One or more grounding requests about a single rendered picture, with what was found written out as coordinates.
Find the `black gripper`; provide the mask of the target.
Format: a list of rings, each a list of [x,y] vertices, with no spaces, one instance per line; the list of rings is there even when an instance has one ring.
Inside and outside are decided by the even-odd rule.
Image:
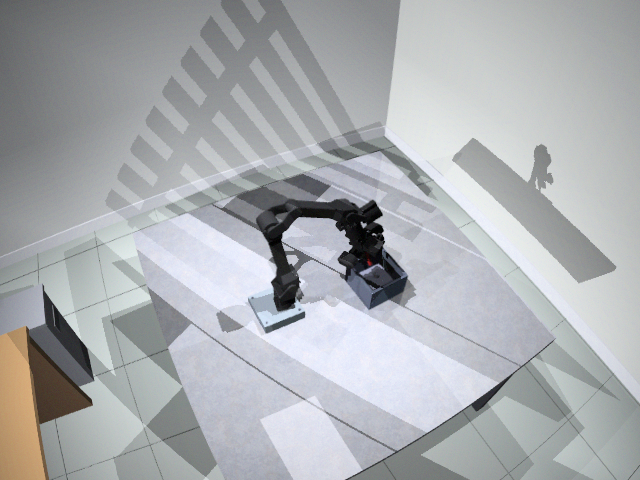
[[[368,232],[367,232],[368,231]],[[356,236],[356,237],[349,237],[347,234],[345,234],[345,236],[347,238],[349,238],[350,242],[349,244],[352,245],[353,247],[350,249],[349,252],[344,251],[339,257],[338,257],[338,262],[339,264],[349,268],[349,269],[353,269],[356,264],[358,263],[358,259],[363,259],[366,262],[368,262],[368,259],[366,257],[367,253],[363,253],[360,250],[360,242],[366,239],[366,234],[369,233],[370,235],[372,235],[373,237],[373,233],[376,235],[377,233],[383,233],[384,229],[383,227],[375,222],[372,222],[369,225],[366,225],[365,228],[363,228],[363,231],[360,235]]]

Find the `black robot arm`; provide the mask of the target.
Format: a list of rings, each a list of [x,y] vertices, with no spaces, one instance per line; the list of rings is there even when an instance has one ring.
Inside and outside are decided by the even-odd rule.
[[[279,223],[275,215],[285,213],[286,216]],[[288,199],[276,204],[260,213],[256,222],[269,245],[276,265],[276,276],[271,281],[274,287],[274,302],[280,312],[295,308],[295,294],[301,282],[292,263],[288,264],[281,242],[282,233],[289,229],[298,217],[329,218],[337,221],[335,226],[339,231],[345,230],[349,237],[356,237],[363,231],[361,222],[367,225],[383,215],[378,205],[373,201],[367,202],[359,208],[356,203],[346,198],[335,199],[332,202],[304,201]],[[360,242],[361,252],[377,257],[383,249],[384,236],[377,233],[372,237],[366,234],[366,239]]]

